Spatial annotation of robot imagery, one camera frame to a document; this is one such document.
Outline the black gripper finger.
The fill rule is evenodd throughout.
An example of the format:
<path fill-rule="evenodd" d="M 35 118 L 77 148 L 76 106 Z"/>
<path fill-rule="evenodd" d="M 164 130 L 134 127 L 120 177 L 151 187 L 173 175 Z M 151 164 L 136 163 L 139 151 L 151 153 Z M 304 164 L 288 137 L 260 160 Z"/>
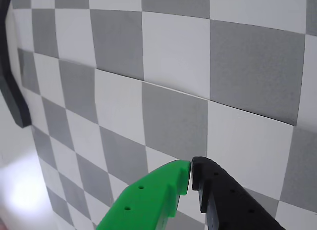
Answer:
<path fill-rule="evenodd" d="M 282 230 L 282 227 L 233 177 L 211 159 L 192 158 L 192 190 L 210 230 Z"/>

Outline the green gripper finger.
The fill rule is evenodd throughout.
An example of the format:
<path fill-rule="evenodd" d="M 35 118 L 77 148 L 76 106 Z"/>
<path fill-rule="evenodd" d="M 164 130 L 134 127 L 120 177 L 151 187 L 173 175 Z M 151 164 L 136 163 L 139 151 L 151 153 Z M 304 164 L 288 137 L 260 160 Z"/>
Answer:
<path fill-rule="evenodd" d="M 116 199 L 99 230 L 163 230 L 188 191 L 191 162 L 174 160 L 129 185 Z"/>

